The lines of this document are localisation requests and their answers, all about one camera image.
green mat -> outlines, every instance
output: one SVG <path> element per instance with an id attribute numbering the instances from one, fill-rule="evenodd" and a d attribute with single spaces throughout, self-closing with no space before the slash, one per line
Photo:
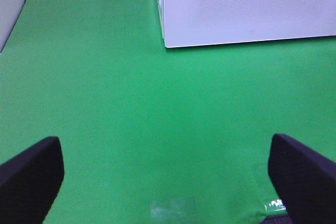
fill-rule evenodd
<path id="1" fill-rule="evenodd" d="M 0 56 L 0 161 L 48 135 L 51 223 L 254 224 L 274 133 L 336 159 L 336 39 L 165 49 L 156 0 L 27 0 Z"/>

green floor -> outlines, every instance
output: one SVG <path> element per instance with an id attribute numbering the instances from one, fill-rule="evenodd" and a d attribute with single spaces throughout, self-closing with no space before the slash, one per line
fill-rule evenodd
<path id="1" fill-rule="evenodd" d="M 61 139 L 46 224 L 259 223 L 274 133 L 336 159 L 335 38 L 168 50 L 155 0 L 27 0 L 0 85 L 0 162 Z"/>

green surface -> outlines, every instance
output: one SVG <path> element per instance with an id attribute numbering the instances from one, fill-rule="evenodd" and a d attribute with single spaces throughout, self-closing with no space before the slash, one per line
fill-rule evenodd
<path id="1" fill-rule="evenodd" d="M 46 224 L 259 223 L 274 133 L 336 159 L 335 38 L 168 50 L 155 0 L 27 0 L 0 58 L 0 161 L 61 139 Z"/>

white box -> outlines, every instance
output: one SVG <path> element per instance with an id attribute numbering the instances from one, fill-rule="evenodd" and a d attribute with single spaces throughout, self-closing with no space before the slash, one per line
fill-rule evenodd
<path id="1" fill-rule="evenodd" d="M 336 0 L 157 0 L 166 47 L 336 35 Z"/>

green backdrop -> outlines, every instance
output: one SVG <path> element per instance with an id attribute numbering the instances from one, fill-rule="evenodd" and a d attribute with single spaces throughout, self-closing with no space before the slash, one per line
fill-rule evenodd
<path id="1" fill-rule="evenodd" d="M 61 139 L 52 223 L 254 224 L 270 140 L 336 159 L 335 38 L 166 49 L 155 0 L 27 0 L 0 56 L 0 161 Z"/>

